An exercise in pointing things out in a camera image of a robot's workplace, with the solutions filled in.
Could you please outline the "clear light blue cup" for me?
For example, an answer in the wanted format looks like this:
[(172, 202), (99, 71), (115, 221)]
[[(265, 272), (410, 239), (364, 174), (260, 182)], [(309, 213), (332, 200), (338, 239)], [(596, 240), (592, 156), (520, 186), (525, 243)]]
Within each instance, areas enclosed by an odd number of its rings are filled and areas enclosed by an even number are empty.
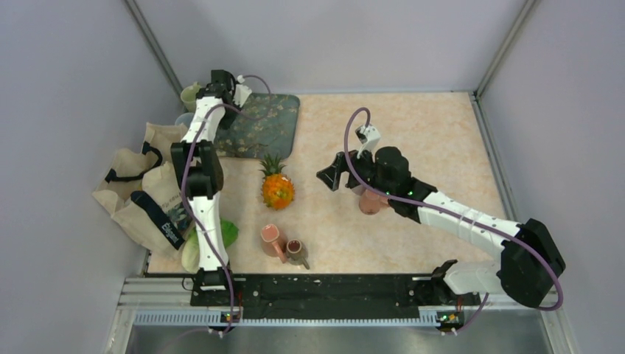
[(184, 125), (185, 127), (189, 128), (193, 119), (194, 119), (194, 113), (192, 112), (186, 112), (181, 114), (176, 120), (175, 120), (175, 125)]

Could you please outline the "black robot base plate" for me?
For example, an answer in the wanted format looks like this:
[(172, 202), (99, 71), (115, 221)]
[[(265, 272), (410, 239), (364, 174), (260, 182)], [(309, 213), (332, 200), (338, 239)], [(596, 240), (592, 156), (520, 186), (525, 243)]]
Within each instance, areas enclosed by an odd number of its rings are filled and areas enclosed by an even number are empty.
[(416, 319), (426, 306), (479, 305), (422, 274), (236, 274), (233, 291), (201, 291), (190, 304), (242, 310), (244, 319)]

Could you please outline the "light green mug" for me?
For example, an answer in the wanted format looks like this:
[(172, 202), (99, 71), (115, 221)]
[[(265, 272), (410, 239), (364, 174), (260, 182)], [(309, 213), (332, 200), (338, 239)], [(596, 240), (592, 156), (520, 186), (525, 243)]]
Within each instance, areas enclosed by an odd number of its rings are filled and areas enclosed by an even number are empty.
[(199, 82), (194, 82), (192, 85), (184, 88), (180, 93), (180, 99), (185, 109), (188, 112), (194, 113), (197, 107), (197, 94), (202, 88)]

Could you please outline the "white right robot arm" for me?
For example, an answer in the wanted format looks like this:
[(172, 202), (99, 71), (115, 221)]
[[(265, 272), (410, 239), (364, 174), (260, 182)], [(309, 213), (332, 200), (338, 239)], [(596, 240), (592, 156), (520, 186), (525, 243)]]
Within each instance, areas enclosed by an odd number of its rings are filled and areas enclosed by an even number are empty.
[(449, 232), (490, 255), (485, 262), (452, 261), (432, 284), (438, 302), (451, 304), (462, 294), (491, 293), (543, 311), (562, 306), (559, 277), (566, 264), (544, 223), (533, 218), (508, 221), (463, 205), (414, 177), (396, 147), (376, 153), (339, 152), (316, 176), (336, 191), (343, 173), (349, 175), (349, 189), (365, 187), (386, 198), (398, 215)]

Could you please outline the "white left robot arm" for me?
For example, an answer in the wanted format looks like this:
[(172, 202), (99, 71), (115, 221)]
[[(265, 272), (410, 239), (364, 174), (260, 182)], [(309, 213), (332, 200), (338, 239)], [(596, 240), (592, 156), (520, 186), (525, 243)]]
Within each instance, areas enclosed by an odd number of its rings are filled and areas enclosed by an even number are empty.
[(196, 95), (196, 109), (188, 131), (170, 148), (181, 200), (195, 222), (197, 233), (199, 269), (195, 287), (198, 291), (208, 291), (219, 305), (232, 302), (237, 290), (227, 269), (228, 255), (220, 227), (224, 175), (214, 139), (222, 119), (230, 118), (227, 110), (234, 102), (235, 86), (230, 72), (211, 71), (211, 81)]

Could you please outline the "salmon pink mug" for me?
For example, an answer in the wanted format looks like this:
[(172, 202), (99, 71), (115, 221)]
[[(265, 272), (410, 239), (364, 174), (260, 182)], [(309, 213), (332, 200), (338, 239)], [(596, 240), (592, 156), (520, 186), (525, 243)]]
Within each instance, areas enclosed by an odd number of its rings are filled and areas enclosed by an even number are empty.
[(371, 190), (364, 190), (360, 196), (359, 208), (365, 215), (375, 215), (388, 207), (388, 199)]

